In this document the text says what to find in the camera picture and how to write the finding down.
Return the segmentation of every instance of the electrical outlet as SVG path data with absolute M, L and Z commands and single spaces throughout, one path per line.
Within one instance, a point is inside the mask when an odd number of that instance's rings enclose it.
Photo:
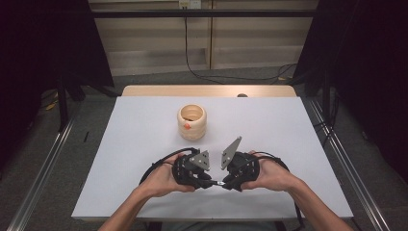
M 190 0 L 179 0 L 179 9 L 189 9 Z
M 190 9 L 200 10 L 201 0 L 190 0 Z

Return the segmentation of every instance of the wall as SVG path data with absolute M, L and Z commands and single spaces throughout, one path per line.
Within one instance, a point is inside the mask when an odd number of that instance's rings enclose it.
M 202 0 L 202 9 L 310 10 L 317 0 Z M 169 10 L 178 1 L 89 0 L 93 10 Z M 114 76 L 187 70 L 184 18 L 95 19 Z M 297 63 L 312 18 L 188 18 L 192 69 Z

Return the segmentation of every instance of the finger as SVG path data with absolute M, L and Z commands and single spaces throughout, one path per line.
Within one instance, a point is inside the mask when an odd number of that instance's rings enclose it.
M 183 152 L 180 152 L 180 153 L 175 154 L 175 155 L 172 156 L 172 157 L 167 158 L 166 160 L 167 160 L 168 162 L 173 163 L 173 162 L 175 162 L 175 161 L 177 160 L 177 158 L 182 157 L 182 156 L 184 156 L 184 155 L 185 155 L 185 154 L 184 154 Z
M 256 156 L 256 157 L 261 156 L 261 154 L 257 153 L 257 151 L 254 151 L 254 150 L 251 150 L 250 152 L 248 152 L 248 154 L 254 155 L 254 156 Z

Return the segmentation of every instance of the wrist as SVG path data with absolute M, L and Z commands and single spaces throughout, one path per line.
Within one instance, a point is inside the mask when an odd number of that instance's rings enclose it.
M 138 186 L 132 190 L 131 196 L 139 200 L 148 200 L 153 197 L 153 192 L 146 189 L 144 186 Z
M 288 185 L 288 187 L 287 187 L 287 189 L 286 189 L 286 192 L 288 192 L 289 194 L 292 194 L 292 193 L 296 193 L 296 192 L 298 192 L 298 191 L 301 191 L 301 188 L 305 185 L 306 183 L 303 181 L 303 180 L 301 180 L 301 179 L 299 179 L 299 178 L 297 178 L 297 177 L 293 177 L 290 181 L 289 181 L 289 185 Z

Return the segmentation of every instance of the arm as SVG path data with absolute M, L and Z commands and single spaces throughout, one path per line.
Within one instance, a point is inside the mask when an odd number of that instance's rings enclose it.
M 181 155 L 183 154 L 168 158 L 166 162 L 174 163 Z M 143 183 L 131 192 L 99 230 L 129 230 L 136 215 L 147 200 L 151 197 L 161 197 L 176 191 L 193 192 L 194 187 L 177 184 L 171 173 L 171 165 L 163 164 L 157 167 Z
M 272 191 L 288 192 L 316 230 L 352 230 L 320 200 L 305 182 L 271 160 L 260 160 L 260 165 L 261 171 L 258 179 L 243 183 L 241 185 L 243 190 L 266 188 Z

